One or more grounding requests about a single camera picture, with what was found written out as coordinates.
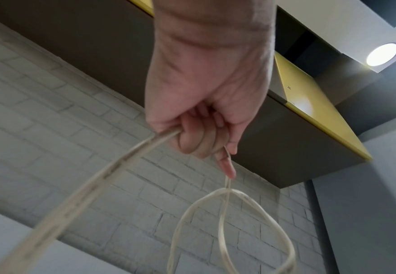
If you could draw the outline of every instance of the skin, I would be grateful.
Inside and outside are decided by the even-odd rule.
[[[170,145],[215,156],[235,178],[229,155],[262,105],[272,74],[272,0],[154,0],[155,46],[145,90],[156,132],[181,125]]]

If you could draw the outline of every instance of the yellow edge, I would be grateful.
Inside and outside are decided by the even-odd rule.
[[[318,129],[322,130],[324,133],[326,133],[330,137],[334,138],[335,140],[337,140],[338,142],[340,142],[344,146],[346,146],[349,149],[351,149],[354,153],[356,153],[357,155],[361,156],[363,159],[365,159],[367,161],[370,161],[370,160],[373,159],[371,155],[369,155],[369,154],[363,152],[362,150],[358,149],[357,147],[353,146],[352,144],[347,142],[345,139],[341,138],[340,136],[338,136],[337,134],[335,134],[333,131],[329,130],[325,126],[323,126],[321,123],[319,123],[315,119],[311,119],[311,117],[308,114],[306,114],[303,111],[301,111],[300,109],[296,108],[296,106],[293,105],[292,103],[287,102],[285,104],[285,106],[287,108],[291,109],[292,111],[294,111],[296,114],[298,114],[302,118],[304,118],[306,121],[308,121],[311,124],[313,124],[314,126],[316,126]]]
[[[153,5],[151,0],[129,0],[130,2],[134,3],[140,9],[148,13],[150,16],[154,16],[153,13]]]

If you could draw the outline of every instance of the cable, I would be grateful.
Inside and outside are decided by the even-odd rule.
[[[128,151],[124,156],[108,164],[98,173],[92,176],[80,188],[78,188],[64,202],[50,212],[33,230],[28,234],[3,260],[0,261],[0,274],[22,274],[28,271],[46,251],[48,246],[77,218],[84,210],[96,200],[102,192],[127,168],[133,161],[153,150],[158,145],[182,131],[175,127],[151,137]],[[279,239],[287,247],[288,258],[274,273],[288,274],[295,269],[295,251],[293,244],[279,224],[267,214],[262,207],[247,196],[245,193],[231,189],[231,180],[225,178],[225,188],[215,190],[207,196],[193,203],[181,217],[174,235],[172,237],[170,256],[168,258],[167,272],[173,273],[175,250],[180,237],[180,231],[184,220],[190,217],[204,201],[225,194],[222,214],[219,218],[219,248],[225,268],[230,274],[238,274],[228,254],[225,236],[224,220],[228,207],[230,193],[241,198],[247,204],[255,208],[266,220],[268,225],[274,229]]]

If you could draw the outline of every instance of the yellow panel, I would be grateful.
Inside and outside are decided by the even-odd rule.
[[[130,2],[137,5],[139,8],[143,9],[146,13],[153,16],[153,4],[152,0],[129,0]]]
[[[371,160],[372,156],[315,80],[277,52],[275,61],[287,96],[285,106],[362,158]]]

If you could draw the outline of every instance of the recessed light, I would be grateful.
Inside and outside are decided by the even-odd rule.
[[[396,44],[388,43],[373,50],[366,58],[366,63],[372,67],[383,65],[396,55]]]

